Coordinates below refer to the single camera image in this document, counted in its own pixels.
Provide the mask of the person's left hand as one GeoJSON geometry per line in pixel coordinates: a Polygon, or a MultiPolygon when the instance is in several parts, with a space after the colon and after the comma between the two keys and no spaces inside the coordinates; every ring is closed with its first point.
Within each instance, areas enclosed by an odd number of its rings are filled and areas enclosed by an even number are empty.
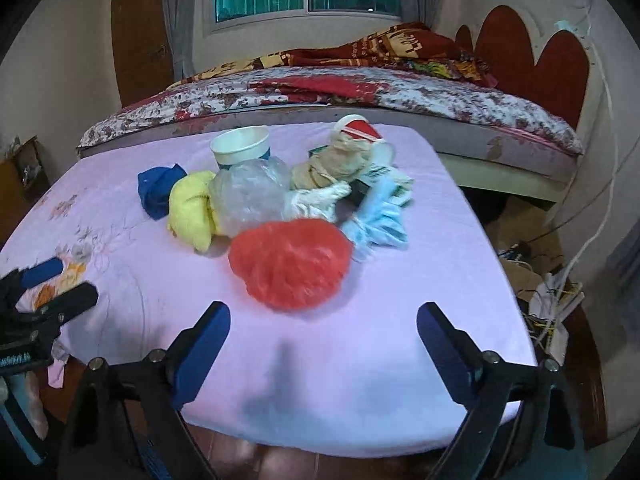
{"type": "Polygon", "coordinates": [[[34,433],[40,440],[44,440],[49,426],[40,401],[40,385],[36,373],[31,370],[22,374],[2,376],[2,379],[6,383],[6,390],[14,395],[34,433]]]}

